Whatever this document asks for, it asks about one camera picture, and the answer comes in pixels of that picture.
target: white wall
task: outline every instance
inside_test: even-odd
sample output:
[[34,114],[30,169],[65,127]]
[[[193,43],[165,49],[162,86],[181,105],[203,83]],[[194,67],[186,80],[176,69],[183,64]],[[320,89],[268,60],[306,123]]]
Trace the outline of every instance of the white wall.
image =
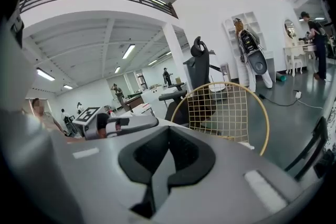
[[[188,60],[192,57],[189,49],[183,50],[182,53],[183,53],[184,61],[186,61],[186,60]],[[174,62],[173,57],[169,57],[169,58],[167,58],[167,60],[159,62],[156,65],[154,65],[153,67],[146,67],[146,68],[142,69],[142,73],[143,73],[143,76],[145,77],[145,80],[146,80],[146,83],[147,83],[148,87],[150,87],[151,85],[154,85],[154,84],[163,84],[164,83],[162,74],[163,74],[163,69],[165,67],[167,68],[167,72],[173,73],[171,75],[172,83],[174,84],[176,82],[175,78],[179,77],[180,75],[179,75],[179,72],[176,68],[176,64]]]
[[190,45],[197,36],[217,54],[218,63],[229,64],[231,78],[237,78],[237,67],[222,23],[232,16],[254,12],[264,35],[267,50],[273,51],[276,71],[285,70],[285,37],[283,24],[291,20],[303,35],[301,24],[291,4],[283,0],[177,0],[173,4]]
[[53,117],[58,121],[61,122],[61,108],[58,106],[58,102],[56,100],[56,96],[52,92],[44,92],[35,89],[29,89],[26,98],[34,99],[34,98],[41,98],[41,99],[48,99],[51,112]]
[[78,102],[81,102],[85,109],[90,106],[112,105],[112,98],[106,79],[101,79],[59,95],[56,102],[59,111],[64,109],[70,116],[76,117]]

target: black shirt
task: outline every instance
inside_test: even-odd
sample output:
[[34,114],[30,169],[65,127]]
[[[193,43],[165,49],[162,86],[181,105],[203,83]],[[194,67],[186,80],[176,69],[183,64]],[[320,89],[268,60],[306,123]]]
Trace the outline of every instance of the black shirt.
[[169,77],[170,77],[170,75],[169,75],[169,73],[168,73],[167,71],[164,71],[164,72],[163,72],[163,75],[164,75],[166,78],[169,78]]
[[314,41],[324,40],[323,34],[321,32],[321,25],[319,23],[314,22],[313,20],[308,21],[309,29],[314,29],[316,31],[314,36]]

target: white table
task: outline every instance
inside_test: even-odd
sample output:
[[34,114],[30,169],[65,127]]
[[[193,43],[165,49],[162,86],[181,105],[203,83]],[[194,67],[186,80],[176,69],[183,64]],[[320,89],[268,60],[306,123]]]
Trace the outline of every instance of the white table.
[[145,113],[147,110],[151,110],[151,114],[152,116],[155,116],[154,113],[153,113],[153,110],[152,110],[152,105],[149,104],[149,103],[145,103],[145,104],[139,104],[138,106],[136,106],[135,108],[133,108],[133,113],[131,111],[127,111],[126,113],[120,115],[122,117],[124,116],[127,116],[127,117],[130,117],[130,116],[133,116],[133,115],[141,115],[143,113]]
[[295,66],[294,66],[294,57],[300,55],[306,55],[307,57],[307,64],[308,64],[308,54],[312,51],[316,50],[316,47],[313,43],[303,44],[303,45],[296,45],[292,47],[285,47],[285,60],[286,60],[286,67],[289,70],[289,64],[287,61],[287,57],[290,57],[292,61],[292,76],[295,77]]

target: dark pants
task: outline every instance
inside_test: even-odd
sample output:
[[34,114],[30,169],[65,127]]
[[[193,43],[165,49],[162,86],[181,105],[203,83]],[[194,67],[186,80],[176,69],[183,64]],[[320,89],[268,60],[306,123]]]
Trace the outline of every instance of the dark pants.
[[327,73],[327,60],[326,60],[326,53],[325,53],[325,45],[324,42],[318,41],[316,42],[316,54],[319,58],[319,71],[317,74],[320,76],[321,79],[325,79]]
[[172,81],[170,80],[170,78],[166,78],[166,81],[168,82],[168,86],[172,84]]

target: man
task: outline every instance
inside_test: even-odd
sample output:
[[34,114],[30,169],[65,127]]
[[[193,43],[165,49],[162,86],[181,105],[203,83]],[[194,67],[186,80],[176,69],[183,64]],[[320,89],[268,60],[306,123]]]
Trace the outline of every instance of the man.
[[167,72],[167,68],[165,67],[163,69],[163,78],[167,81],[168,83],[168,86],[170,86],[172,84],[172,81],[170,80],[170,75],[168,72]]
[[[59,123],[54,119],[53,116],[51,116],[50,113],[46,113],[44,111],[44,102],[42,100],[39,100],[38,98],[33,99],[33,101],[31,102],[31,106],[33,107],[35,117],[37,117],[40,121],[44,123],[47,130],[60,131],[61,134],[64,136],[64,131],[61,125],[59,125]],[[66,139],[68,142],[77,142],[81,140],[72,137],[67,137]]]
[[316,23],[310,19],[308,13],[301,12],[301,18],[308,23],[310,33],[307,34],[306,38],[313,40],[313,43],[316,46],[316,55],[319,58],[319,71],[314,73],[314,78],[317,80],[325,80],[327,74],[327,60],[324,46],[326,32],[320,23]]
[[65,112],[64,109],[62,109],[61,111],[62,111],[62,120],[64,121],[65,126],[67,127],[70,134],[75,136],[77,130],[73,125],[73,123],[71,122],[70,115],[67,112]]
[[116,85],[115,83],[113,84],[113,87],[111,88],[111,90],[114,90],[116,93],[116,96],[118,98],[119,103],[124,106],[124,101],[123,101],[123,97],[124,94],[122,93],[122,90],[118,87],[118,85]]

